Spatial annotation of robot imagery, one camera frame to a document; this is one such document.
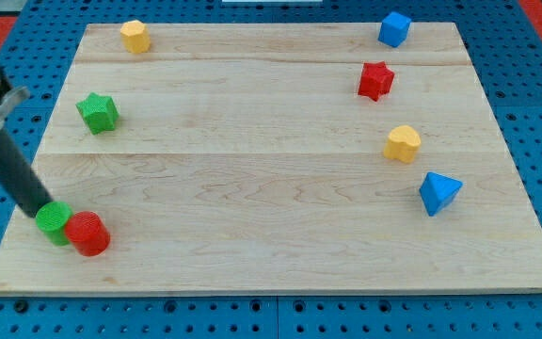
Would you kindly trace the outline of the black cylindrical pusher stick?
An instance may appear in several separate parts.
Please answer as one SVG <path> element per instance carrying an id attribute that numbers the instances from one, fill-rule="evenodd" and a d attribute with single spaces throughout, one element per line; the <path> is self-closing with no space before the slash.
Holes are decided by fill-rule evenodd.
<path id="1" fill-rule="evenodd" d="M 53 198 L 9 133 L 0 130 L 0 185 L 29 218 Z"/>

